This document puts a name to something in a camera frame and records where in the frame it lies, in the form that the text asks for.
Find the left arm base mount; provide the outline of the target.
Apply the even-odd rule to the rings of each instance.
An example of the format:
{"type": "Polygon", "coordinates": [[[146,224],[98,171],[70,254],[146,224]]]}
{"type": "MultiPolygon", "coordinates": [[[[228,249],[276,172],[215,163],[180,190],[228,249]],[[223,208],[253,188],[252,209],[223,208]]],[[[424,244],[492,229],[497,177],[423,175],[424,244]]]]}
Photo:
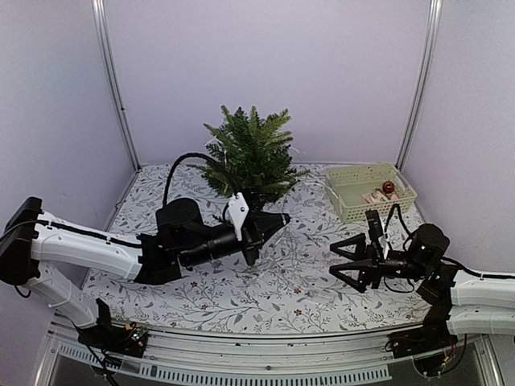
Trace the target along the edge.
{"type": "Polygon", "coordinates": [[[76,328],[79,342],[102,352],[112,352],[142,358],[146,351],[148,329],[136,322],[125,326],[97,324],[89,328],[76,328]]]}

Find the red bauble ornament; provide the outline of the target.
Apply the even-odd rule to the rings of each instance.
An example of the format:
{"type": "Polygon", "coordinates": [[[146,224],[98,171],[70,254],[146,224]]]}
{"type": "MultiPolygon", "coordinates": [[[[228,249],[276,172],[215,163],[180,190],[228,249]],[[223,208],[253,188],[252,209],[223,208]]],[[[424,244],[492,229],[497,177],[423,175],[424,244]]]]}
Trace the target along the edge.
{"type": "Polygon", "coordinates": [[[386,194],[391,194],[391,193],[393,193],[395,191],[395,185],[391,181],[386,181],[382,185],[382,190],[386,194]]]}

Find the pale green perforated basket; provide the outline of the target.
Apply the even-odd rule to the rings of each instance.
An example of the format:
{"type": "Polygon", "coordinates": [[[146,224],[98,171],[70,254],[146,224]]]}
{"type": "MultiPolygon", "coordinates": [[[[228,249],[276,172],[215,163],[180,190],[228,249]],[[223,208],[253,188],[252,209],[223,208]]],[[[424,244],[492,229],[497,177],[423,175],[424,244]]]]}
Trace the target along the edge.
{"type": "Polygon", "coordinates": [[[329,167],[325,189],[344,224],[365,220],[368,210],[387,216],[393,204],[406,212],[417,193],[401,172],[391,164],[329,167]]]}

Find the clear battery box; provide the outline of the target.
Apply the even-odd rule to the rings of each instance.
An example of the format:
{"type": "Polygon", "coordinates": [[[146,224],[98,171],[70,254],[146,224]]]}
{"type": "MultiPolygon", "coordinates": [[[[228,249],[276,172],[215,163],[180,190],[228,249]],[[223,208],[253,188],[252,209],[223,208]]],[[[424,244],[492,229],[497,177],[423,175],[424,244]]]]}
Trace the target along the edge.
{"type": "Polygon", "coordinates": [[[331,290],[315,288],[308,289],[306,292],[306,297],[311,302],[325,306],[333,305],[336,299],[335,294],[331,290]]]}

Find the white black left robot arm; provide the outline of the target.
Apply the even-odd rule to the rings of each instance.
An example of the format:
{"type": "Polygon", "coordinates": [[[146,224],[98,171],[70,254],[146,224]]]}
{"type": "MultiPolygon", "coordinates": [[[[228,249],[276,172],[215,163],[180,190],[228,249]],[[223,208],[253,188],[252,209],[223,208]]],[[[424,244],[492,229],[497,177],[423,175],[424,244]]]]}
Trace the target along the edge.
{"type": "Polygon", "coordinates": [[[242,253],[254,265],[262,246],[290,223],[286,213],[263,211],[260,201],[231,197],[227,220],[204,223],[197,202],[178,198],[156,212],[154,235],[118,235],[62,220],[42,209],[36,197],[26,199],[1,236],[1,280],[40,296],[103,349],[119,343],[108,306],[78,289],[56,267],[65,262],[113,273],[143,285],[163,285],[207,261],[242,253]]]}

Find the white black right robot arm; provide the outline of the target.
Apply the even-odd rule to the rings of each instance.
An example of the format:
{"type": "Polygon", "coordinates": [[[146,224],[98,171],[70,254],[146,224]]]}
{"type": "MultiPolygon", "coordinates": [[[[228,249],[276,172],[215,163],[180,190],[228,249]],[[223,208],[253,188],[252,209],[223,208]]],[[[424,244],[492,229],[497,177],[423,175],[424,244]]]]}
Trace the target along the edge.
{"type": "Polygon", "coordinates": [[[372,225],[367,234],[331,244],[331,251],[348,262],[331,266],[329,273],[360,293],[376,289],[387,277],[418,283],[417,294],[431,308],[421,327],[391,335],[391,347],[432,351],[456,343],[458,335],[514,333],[512,274],[476,272],[446,258],[450,241],[433,224],[411,233],[403,251],[383,244],[385,235],[372,225]]]}

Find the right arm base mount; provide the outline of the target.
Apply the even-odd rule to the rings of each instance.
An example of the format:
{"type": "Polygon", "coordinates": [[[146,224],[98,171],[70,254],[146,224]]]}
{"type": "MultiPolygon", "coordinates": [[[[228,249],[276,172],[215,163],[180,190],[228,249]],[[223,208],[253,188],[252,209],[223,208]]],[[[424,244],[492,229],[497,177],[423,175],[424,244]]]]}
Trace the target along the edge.
{"type": "Polygon", "coordinates": [[[384,346],[395,359],[410,357],[414,370],[426,379],[441,378],[463,361],[468,334],[453,335],[446,327],[421,326],[390,334],[384,346]]]}

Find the small green christmas tree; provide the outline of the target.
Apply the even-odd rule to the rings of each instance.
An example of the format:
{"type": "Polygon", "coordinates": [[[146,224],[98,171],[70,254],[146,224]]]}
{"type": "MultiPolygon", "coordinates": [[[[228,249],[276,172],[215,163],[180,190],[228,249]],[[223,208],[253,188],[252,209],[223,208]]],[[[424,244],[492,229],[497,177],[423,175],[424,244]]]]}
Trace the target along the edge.
{"type": "Polygon", "coordinates": [[[235,185],[207,162],[193,165],[218,195],[230,197],[236,192],[254,191],[265,202],[274,203],[311,173],[293,165],[293,135],[283,128],[291,120],[288,109],[267,117],[260,116],[254,106],[248,112],[243,108],[230,112],[225,105],[220,110],[223,121],[219,126],[204,124],[212,135],[205,148],[235,185]]]}

